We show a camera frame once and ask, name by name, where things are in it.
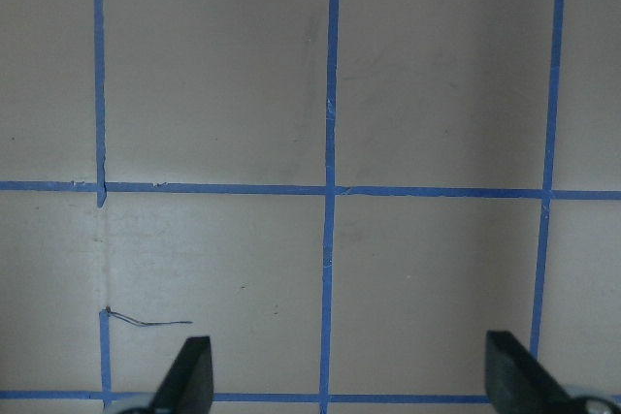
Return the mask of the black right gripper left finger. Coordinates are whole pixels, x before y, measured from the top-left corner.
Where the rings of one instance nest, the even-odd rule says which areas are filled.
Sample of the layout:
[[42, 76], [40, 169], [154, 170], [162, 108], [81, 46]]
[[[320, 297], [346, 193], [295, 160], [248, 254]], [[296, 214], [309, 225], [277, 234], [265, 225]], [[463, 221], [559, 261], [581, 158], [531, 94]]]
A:
[[181, 347], [147, 413], [208, 414], [213, 398], [211, 339], [193, 336]]

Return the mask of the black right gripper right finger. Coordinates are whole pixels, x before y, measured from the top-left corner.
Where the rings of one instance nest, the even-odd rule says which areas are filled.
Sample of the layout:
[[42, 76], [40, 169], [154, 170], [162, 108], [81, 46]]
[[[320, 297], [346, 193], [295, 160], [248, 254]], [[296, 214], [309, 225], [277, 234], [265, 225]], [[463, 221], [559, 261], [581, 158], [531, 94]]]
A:
[[509, 331], [488, 331], [485, 394], [497, 413], [573, 413], [572, 397]]

